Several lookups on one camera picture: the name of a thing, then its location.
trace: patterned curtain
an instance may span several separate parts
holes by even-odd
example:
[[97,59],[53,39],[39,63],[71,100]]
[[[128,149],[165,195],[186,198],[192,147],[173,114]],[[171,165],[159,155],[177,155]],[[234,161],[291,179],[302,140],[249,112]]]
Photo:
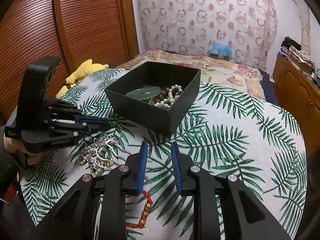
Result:
[[238,64],[266,69],[276,36],[272,0],[138,0],[145,47],[206,56],[229,45]]

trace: metal screw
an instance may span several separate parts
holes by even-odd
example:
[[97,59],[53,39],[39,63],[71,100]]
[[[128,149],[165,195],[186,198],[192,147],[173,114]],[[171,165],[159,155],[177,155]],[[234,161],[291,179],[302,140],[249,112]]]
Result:
[[119,170],[122,171],[122,172],[125,172],[125,171],[128,171],[129,170],[129,167],[127,165],[121,165],[119,167]]
[[235,182],[238,179],[238,177],[234,174],[228,175],[228,180]]
[[92,177],[91,177],[90,174],[84,174],[84,175],[82,176],[82,180],[83,180],[84,182],[90,181],[91,178],[92,178]]
[[190,168],[190,170],[191,170],[192,172],[199,172],[199,171],[200,171],[200,167],[199,167],[199,166],[192,166],[192,167]]

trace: person's arm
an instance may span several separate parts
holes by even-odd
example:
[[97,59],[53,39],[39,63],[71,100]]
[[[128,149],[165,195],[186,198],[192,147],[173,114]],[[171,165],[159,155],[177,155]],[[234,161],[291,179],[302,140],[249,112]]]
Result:
[[7,138],[4,134],[4,126],[0,126],[0,198],[4,196],[17,176],[18,169],[21,168],[15,160],[18,150],[30,155],[27,159],[29,165],[38,164],[42,158],[42,154],[28,153],[22,141]]

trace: folded cloth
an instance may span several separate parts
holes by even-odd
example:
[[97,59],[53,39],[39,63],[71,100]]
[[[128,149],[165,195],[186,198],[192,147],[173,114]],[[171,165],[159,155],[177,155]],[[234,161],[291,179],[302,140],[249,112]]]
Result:
[[305,63],[312,68],[316,67],[315,62],[312,60],[309,54],[304,50],[297,50],[294,46],[291,46],[289,51],[290,51],[290,55],[293,56],[300,63]]

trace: green pendant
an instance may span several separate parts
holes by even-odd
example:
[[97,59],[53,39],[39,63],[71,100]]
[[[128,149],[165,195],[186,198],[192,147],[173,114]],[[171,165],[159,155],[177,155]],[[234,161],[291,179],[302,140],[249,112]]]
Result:
[[125,96],[139,101],[155,97],[161,93],[160,87],[146,87],[127,93]]

